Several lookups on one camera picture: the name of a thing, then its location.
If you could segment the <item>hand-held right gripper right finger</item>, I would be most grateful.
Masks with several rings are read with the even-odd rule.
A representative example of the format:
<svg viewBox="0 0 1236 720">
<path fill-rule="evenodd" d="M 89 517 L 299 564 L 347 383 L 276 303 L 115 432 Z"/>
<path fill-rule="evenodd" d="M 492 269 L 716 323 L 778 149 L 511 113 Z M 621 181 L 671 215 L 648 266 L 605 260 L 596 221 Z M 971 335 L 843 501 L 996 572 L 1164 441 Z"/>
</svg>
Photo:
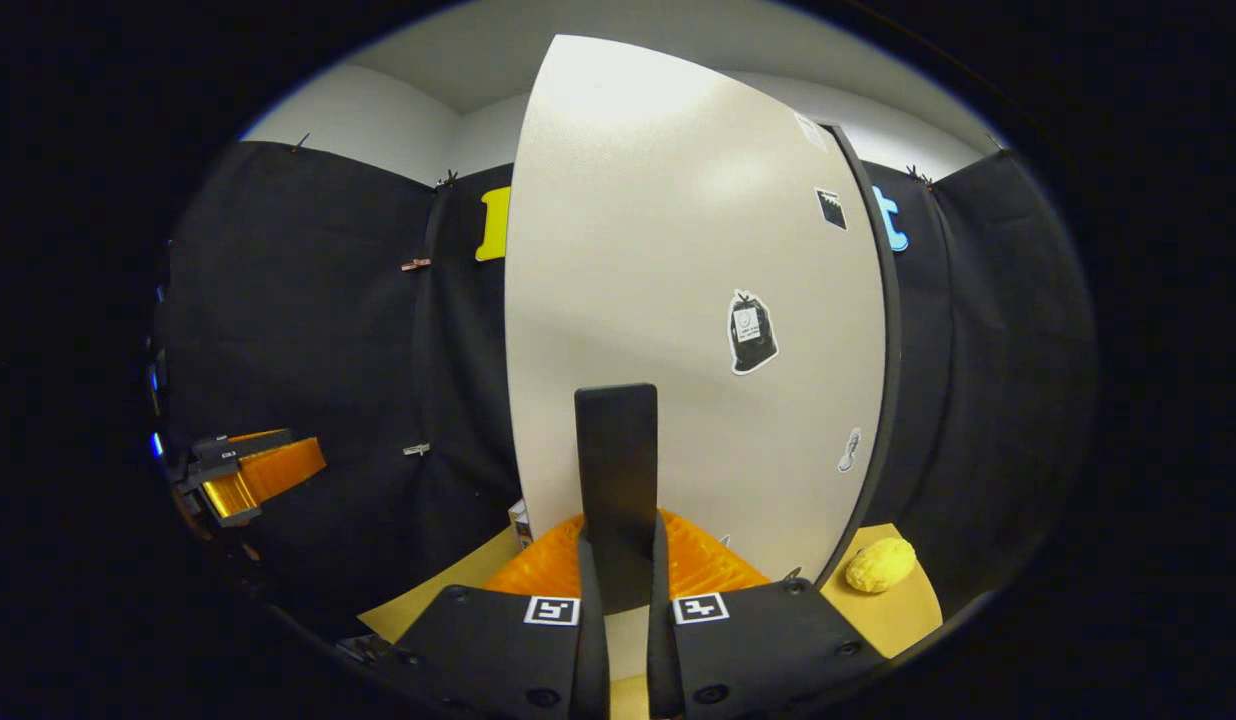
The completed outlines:
<svg viewBox="0 0 1236 720">
<path fill-rule="evenodd" d="M 662 510 L 656 521 L 654 718 L 813 719 L 883 674 L 883 653 L 813 583 L 768 582 L 682 516 Z"/>
</svg>

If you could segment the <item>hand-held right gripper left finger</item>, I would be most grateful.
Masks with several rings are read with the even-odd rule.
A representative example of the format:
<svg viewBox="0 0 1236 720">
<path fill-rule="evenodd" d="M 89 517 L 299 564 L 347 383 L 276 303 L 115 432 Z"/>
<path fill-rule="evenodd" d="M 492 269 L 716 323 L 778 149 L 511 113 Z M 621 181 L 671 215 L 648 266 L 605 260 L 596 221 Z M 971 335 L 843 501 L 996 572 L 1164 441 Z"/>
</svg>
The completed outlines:
<svg viewBox="0 0 1236 720">
<path fill-rule="evenodd" d="M 606 719 L 603 597 L 582 515 L 481 585 L 449 584 L 388 652 L 426 719 Z"/>
</svg>

